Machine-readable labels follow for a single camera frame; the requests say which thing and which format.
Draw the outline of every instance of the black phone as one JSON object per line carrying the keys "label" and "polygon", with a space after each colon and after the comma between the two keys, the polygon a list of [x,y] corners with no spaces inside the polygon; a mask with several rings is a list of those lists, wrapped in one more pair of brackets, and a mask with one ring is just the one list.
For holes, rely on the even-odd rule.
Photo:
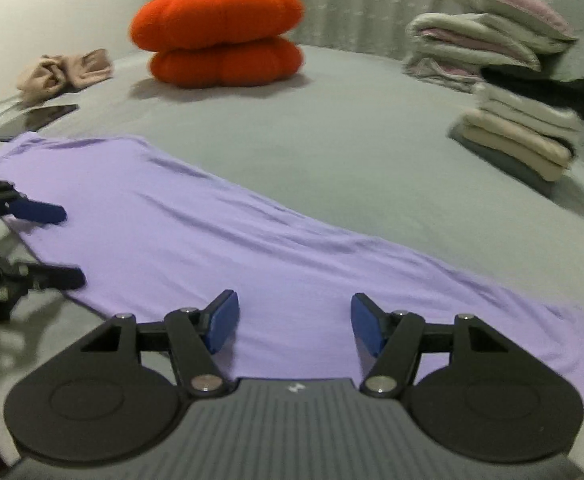
{"label": "black phone", "polygon": [[79,105],[58,105],[32,108],[0,126],[0,142],[9,142],[25,132],[38,132],[44,126],[70,112]]}

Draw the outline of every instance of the blue gripper pad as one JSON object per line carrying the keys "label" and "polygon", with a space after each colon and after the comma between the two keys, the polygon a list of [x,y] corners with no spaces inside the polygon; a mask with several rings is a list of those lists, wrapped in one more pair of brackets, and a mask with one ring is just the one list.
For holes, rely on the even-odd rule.
{"label": "blue gripper pad", "polygon": [[61,206],[27,199],[10,202],[8,211],[16,218],[40,224],[60,224],[67,219],[66,210]]}
{"label": "blue gripper pad", "polygon": [[363,342],[371,355],[378,357],[387,339],[383,338],[376,316],[356,296],[352,296],[351,320],[354,335]]}
{"label": "blue gripper pad", "polygon": [[211,354],[217,353],[223,347],[238,322],[239,297],[232,291],[216,308],[210,319],[209,331],[203,338],[203,343]]}

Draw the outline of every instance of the orange pumpkin pillow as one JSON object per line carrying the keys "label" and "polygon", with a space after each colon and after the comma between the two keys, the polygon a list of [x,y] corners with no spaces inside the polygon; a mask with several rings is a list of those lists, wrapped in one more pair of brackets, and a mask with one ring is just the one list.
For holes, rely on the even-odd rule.
{"label": "orange pumpkin pillow", "polygon": [[283,38],[265,38],[201,50],[154,54],[150,72],[159,81],[184,88],[259,86],[294,75],[303,54]]}
{"label": "orange pumpkin pillow", "polygon": [[152,0],[136,13],[130,37],[151,52],[194,50],[277,36],[302,17],[300,0]]}

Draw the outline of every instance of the black folded cloth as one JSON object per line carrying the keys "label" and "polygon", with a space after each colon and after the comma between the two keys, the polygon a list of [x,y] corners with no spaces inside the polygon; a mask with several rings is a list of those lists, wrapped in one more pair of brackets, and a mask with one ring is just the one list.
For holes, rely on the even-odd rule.
{"label": "black folded cloth", "polygon": [[556,80],[530,68],[490,65],[480,69],[486,82],[556,108],[571,108],[584,120],[584,77]]}

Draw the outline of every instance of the bed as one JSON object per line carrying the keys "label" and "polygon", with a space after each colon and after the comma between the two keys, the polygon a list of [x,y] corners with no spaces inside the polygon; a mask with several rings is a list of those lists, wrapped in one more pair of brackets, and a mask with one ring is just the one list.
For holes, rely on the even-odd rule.
{"label": "bed", "polygon": [[[584,0],[553,0],[584,37]],[[584,40],[556,70],[584,75]],[[47,137],[137,135],[303,214],[409,246],[527,295],[584,307],[584,150],[549,200],[447,137],[470,95],[403,74],[397,60],[303,48],[285,82],[182,91],[149,77],[149,55],[50,104],[80,105]],[[7,120],[9,114],[2,117]],[[29,257],[0,222],[0,252]],[[58,293],[32,294],[0,326],[0,451],[11,386],[102,321]],[[166,374],[161,356],[144,356]],[[584,426],[571,453],[584,467]]]}

